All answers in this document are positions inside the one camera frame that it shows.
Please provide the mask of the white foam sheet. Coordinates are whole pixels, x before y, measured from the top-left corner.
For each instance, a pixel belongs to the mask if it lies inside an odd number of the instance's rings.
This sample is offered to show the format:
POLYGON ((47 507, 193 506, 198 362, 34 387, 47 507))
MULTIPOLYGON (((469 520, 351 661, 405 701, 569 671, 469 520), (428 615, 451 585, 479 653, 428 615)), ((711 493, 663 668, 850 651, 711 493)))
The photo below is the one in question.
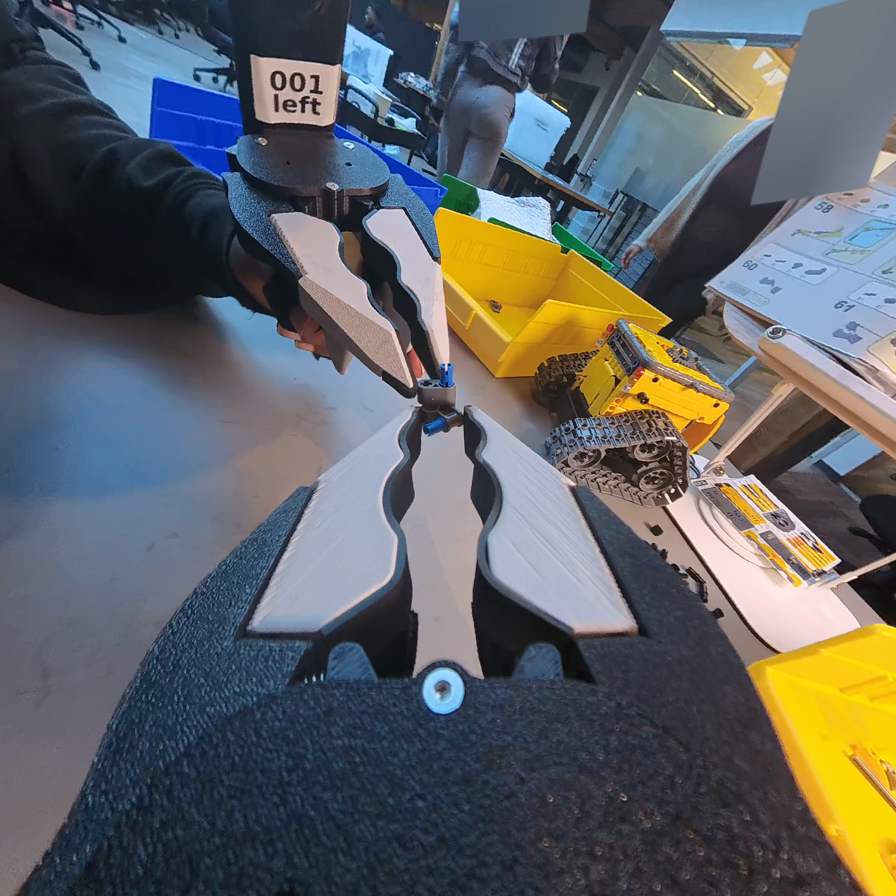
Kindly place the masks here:
POLYGON ((539 196, 510 197, 487 189, 476 189, 478 207, 475 216, 485 222, 519 230, 536 238, 557 243, 553 233, 552 209, 539 196))

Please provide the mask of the yellow parts bin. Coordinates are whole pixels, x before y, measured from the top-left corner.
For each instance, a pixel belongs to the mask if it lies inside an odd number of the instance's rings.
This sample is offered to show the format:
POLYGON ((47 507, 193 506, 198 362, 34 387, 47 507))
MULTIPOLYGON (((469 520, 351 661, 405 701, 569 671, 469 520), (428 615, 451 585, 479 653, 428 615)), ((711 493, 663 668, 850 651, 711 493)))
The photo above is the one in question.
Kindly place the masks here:
POLYGON ((619 319, 651 332, 670 322, 576 252, 446 208, 434 224, 448 323, 496 377, 531 377, 549 357, 593 350, 619 319))
POLYGON ((895 764, 895 629, 874 624, 747 668, 812 813, 866 894, 895 893, 895 810, 850 761, 895 764))

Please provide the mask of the green storage bin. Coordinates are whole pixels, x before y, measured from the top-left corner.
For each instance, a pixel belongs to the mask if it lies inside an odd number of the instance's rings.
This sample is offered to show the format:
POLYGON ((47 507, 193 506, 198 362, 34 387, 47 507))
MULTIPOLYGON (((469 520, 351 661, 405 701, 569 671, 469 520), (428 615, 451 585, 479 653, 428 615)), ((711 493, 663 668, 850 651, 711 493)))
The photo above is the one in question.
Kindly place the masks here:
MULTIPOLYGON (((440 179, 440 185, 446 189, 445 196, 442 197, 442 202, 440 206, 442 208, 446 208, 451 211, 455 211, 459 214, 467 215, 468 217, 476 218, 475 212, 478 207, 478 198, 476 195, 477 187, 474 185, 468 184, 466 181, 463 181, 457 177, 445 174, 440 179)), ((493 225, 497 225, 506 230, 512 230, 507 227, 501 226, 499 223, 491 223, 493 225)), ((526 234, 528 236, 534 237, 527 233, 521 232, 519 230, 513 230, 515 232, 520 232, 526 234)), ((574 236, 569 230, 559 224, 558 222, 554 222, 553 220, 553 233, 554 237, 557 240, 557 243, 552 243, 553 245, 557 245, 561 248, 563 253, 568 252, 576 252, 581 257, 589 260, 591 263, 599 267, 605 273, 613 273, 616 270, 615 264, 611 263, 609 260, 604 258, 594 249, 592 249, 588 244, 586 244, 581 239, 574 236)))

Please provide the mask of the person's left hand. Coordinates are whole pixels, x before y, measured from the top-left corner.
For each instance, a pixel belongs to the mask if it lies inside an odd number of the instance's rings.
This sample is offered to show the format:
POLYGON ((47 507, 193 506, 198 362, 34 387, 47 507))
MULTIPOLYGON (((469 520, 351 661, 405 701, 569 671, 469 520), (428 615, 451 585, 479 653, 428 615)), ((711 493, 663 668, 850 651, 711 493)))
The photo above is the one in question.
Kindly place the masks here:
MULTIPOLYGON (((230 271, 235 275, 244 294, 251 297, 251 301, 240 298, 239 302, 256 313, 275 318, 264 295, 264 287, 272 279, 273 269, 245 252, 236 238, 230 245, 229 262, 230 271)), ((289 319, 290 323, 286 327, 279 322, 276 324, 281 338, 293 342, 297 349, 312 353, 315 357, 330 357, 326 334, 318 321, 308 316, 300 306, 290 311, 289 319)))

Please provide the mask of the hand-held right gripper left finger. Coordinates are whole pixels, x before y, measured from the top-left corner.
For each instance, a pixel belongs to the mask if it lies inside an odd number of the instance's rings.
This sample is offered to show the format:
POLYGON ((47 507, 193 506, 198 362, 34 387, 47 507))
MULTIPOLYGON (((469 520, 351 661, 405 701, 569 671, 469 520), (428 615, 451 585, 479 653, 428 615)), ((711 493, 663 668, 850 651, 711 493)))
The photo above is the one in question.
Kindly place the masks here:
POLYGON ((248 615, 249 637, 307 644, 299 678, 321 675, 343 643, 358 644, 378 678, 413 673, 419 624, 401 522, 420 448, 420 409, 403 409, 314 483, 248 615))

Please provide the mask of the blue storage bin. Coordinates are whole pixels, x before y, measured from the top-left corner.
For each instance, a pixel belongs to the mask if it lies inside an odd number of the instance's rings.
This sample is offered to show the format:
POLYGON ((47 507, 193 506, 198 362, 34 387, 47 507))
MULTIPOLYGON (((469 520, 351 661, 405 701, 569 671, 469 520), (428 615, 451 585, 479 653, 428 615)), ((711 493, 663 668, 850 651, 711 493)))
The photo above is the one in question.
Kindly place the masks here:
MULTIPOLYGON (((341 126, 338 139, 364 145, 386 163, 390 173, 400 175, 431 213, 447 195, 445 186, 431 177, 375 148, 341 126)), ((230 171, 228 150, 243 135, 237 97, 194 85, 156 77, 152 83, 150 132, 154 140, 170 143, 197 167, 214 175, 230 171)))

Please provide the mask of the instruction booklet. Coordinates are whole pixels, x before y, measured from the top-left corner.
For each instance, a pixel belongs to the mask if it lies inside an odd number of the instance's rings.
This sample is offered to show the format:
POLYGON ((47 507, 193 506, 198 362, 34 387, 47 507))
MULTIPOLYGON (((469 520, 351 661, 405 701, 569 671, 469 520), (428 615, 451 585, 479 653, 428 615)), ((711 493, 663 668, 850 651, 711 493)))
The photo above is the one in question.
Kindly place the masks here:
POLYGON ((894 395, 894 166, 812 199, 708 282, 745 312, 840 357, 894 395))

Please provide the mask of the white plastic container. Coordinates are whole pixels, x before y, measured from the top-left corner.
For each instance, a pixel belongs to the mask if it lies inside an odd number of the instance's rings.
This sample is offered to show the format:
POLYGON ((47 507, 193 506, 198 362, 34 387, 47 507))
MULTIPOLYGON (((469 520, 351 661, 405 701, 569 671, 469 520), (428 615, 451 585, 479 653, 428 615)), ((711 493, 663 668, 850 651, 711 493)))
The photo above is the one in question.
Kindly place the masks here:
POLYGON ((545 168, 570 124, 564 111, 541 96, 532 91, 519 92, 515 96, 504 152, 532 166, 545 168))

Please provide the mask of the pile of small connector pins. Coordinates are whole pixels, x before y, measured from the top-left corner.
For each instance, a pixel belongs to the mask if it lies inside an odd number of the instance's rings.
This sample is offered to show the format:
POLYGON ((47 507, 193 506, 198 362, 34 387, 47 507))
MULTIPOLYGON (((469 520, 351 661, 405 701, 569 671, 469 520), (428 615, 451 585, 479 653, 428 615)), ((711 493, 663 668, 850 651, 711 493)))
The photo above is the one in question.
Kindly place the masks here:
POLYGON ((692 566, 679 566, 668 557, 668 549, 661 546, 655 540, 651 542, 651 548, 659 557, 676 573, 679 580, 697 596, 702 605, 711 612, 716 620, 722 620, 725 616, 723 609, 710 607, 710 590, 707 580, 692 566))

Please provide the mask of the yellow printed leaflet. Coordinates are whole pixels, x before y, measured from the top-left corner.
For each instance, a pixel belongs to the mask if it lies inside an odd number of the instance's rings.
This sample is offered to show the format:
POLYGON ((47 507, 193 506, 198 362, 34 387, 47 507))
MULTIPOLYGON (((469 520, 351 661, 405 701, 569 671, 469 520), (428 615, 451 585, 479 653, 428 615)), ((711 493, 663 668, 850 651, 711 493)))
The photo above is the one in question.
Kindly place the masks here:
POLYGON ((700 476, 691 488, 705 521, 735 553, 793 588, 835 578, 840 559, 755 476, 700 476))

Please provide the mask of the black office chair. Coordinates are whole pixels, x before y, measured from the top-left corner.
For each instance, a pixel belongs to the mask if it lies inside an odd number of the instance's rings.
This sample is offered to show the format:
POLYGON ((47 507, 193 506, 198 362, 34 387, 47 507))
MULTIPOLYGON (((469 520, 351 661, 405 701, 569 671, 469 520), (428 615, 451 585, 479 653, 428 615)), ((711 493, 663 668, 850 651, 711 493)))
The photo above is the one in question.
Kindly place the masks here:
POLYGON ((99 2, 13 1, 13 9, 38 31, 53 33, 73 47, 93 72, 101 72, 102 65, 85 40, 90 28, 113 37, 120 46, 128 43, 121 26, 101 8, 99 2))
POLYGON ((195 67, 193 79, 197 84, 203 82, 203 76, 207 75, 213 84, 223 81, 223 89, 234 86, 238 76, 233 58, 232 41, 229 36, 220 32, 217 28, 208 27, 203 31, 203 39, 210 43, 215 52, 221 56, 225 63, 217 63, 213 66, 195 67))

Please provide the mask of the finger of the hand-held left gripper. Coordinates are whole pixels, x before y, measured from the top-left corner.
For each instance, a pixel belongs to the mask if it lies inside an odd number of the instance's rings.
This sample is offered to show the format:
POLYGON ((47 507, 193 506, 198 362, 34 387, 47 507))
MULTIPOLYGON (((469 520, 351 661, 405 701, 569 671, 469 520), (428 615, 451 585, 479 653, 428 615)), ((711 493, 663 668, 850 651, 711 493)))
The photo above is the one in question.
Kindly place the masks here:
POLYGON ((440 370, 451 360, 441 263, 405 209, 373 210, 362 228, 364 262, 388 286, 386 313, 400 342, 426 370, 440 370))
POLYGON ((418 381, 399 331, 346 263, 342 232, 298 211, 277 212, 270 221, 297 269, 301 308, 321 326, 337 371, 345 374, 357 359, 399 394, 415 397, 418 381))

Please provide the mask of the yellow tracked brick bulldozer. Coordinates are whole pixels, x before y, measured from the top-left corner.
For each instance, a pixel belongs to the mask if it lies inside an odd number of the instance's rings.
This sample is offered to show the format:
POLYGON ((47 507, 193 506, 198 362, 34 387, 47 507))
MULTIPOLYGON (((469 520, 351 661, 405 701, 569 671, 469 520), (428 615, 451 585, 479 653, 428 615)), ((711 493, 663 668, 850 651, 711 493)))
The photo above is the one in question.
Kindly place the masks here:
POLYGON ((556 469, 645 507, 685 495, 691 454, 720 429, 734 400, 696 352, 624 319, 595 349, 542 362, 533 396, 556 423, 545 442, 556 469))

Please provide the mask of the dark work table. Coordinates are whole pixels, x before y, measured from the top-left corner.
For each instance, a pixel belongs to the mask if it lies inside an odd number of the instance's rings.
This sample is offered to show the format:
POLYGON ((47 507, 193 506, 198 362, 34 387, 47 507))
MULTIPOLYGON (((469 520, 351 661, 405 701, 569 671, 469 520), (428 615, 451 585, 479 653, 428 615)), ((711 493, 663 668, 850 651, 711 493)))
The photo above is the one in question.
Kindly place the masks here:
POLYGON ((534 196, 548 200, 554 222, 565 225, 578 210, 597 213, 605 218, 612 215, 607 207, 581 193, 566 181, 557 178, 514 153, 503 149, 499 157, 495 183, 511 191, 512 196, 521 196, 526 190, 534 196))

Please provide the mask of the person's left forearm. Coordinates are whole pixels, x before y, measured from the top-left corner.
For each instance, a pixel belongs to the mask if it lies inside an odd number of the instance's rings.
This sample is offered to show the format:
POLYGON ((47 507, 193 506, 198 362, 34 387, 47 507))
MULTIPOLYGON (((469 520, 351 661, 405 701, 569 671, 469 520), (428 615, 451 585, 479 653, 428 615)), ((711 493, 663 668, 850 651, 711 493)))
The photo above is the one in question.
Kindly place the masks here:
POLYGON ((248 299, 222 181, 136 134, 12 2, 1 34, 2 285, 91 315, 248 299))

